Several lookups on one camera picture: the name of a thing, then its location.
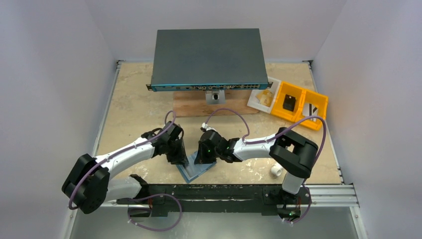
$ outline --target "plywood base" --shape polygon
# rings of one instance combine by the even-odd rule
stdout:
[[[218,108],[226,107],[237,111],[241,115],[256,114],[259,110],[247,106],[250,90],[224,91],[225,104],[208,105],[204,91],[176,91],[174,92],[173,110],[178,117],[209,116]],[[234,113],[219,111],[216,116],[228,116]]]

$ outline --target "yellow bin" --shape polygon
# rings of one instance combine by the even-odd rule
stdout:
[[[327,96],[318,94],[317,92],[314,92],[314,91],[306,90],[304,102],[302,104],[302,108],[303,108],[303,105],[306,104],[306,103],[310,103],[310,104],[314,105],[315,107],[317,107],[318,108],[318,116],[322,117],[325,120],[325,118],[327,116],[327,106],[328,106],[328,97]],[[302,114],[302,111],[301,111],[301,113],[298,114],[298,117],[295,120],[295,122],[300,121],[304,117],[305,116]],[[314,129],[314,130],[319,130],[322,126],[322,122],[318,119],[316,119],[315,121],[313,121],[312,119],[309,119],[309,120],[302,122],[301,125],[306,126],[308,128],[311,128],[311,129]]]
[[[293,96],[296,98],[295,108],[293,109],[293,112],[285,110],[283,108],[284,98],[286,97],[286,95]],[[305,89],[283,81],[278,90],[274,106],[271,110],[271,114],[286,119],[288,121],[295,122],[299,114],[302,113],[302,101],[304,99]]]
[[[283,108],[286,95],[296,98],[296,104],[293,112]],[[287,82],[282,82],[270,114],[291,122],[297,122],[305,117],[303,115],[303,108],[305,103],[310,103],[314,107],[317,107],[318,116],[321,116],[323,119],[326,118],[328,106],[327,96],[318,94],[314,91],[306,90],[302,87],[295,86]],[[312,119],[309,119],[302,122],[301,125],[314,130],[319,130],[322,126],[322,122],[319,120],[313,121]]]

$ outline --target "small metal stand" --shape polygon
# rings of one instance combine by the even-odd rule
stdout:
[[[205,91],[205,99],[208,105],[225,104],[224,91]]]

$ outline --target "white backdrop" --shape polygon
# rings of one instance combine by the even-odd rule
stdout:
[[[370,238],[420,238],[422,2],[349,0],[314,63]]]
[[[0,41],[0,238],[56,239],[115,61],[83,0],[2,0]]]
[[[158,29],[259,28],[268,61],[312,60],[346,0],[86,0],[113,56],[151,61]]]

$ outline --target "table surface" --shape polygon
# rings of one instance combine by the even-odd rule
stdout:
[[[101,135],[98,155],[123,147],[135,141],[142,133],[163,126],[166,112],[173,107],[173,92],[147,90],[145,84],[151,81],[152,67],[152,63],[122,63]],[[314,90],[307,63],[270,63],[266,64],[266,69],[270,77]],[[267,136],[276,133],[279,127],[292,124],[263,112],[244,115],[244,118],[251,130],[248,138]],[[198,150],[198,140],[202,135],[200,127],[205,119],[206,117],[176,119],[176,123],[180,124],[185,131],[187,155]],[[246,133],[246,127],[238,116],[215,116],[211,118],[209,125],[225,138],[241,137]],[[316,144],[321,144],[322,128],[320,131],[314,131],[298,126],[294,130]],[[192,183],[281,183],[286,172],[283,170],[282,176],[278,178],[272,175],[270,170],[274,163],[275,161],[271,158],[249,159],[242,163],[232,164],[217,160],[213,168]],[[130,174],[138,174],[148,183],[186,183],[177,167],[167,162],[165,155],[137,163],[118,174],[116,178],[123,178]],[[329,137],[307,183],[340,183]]]

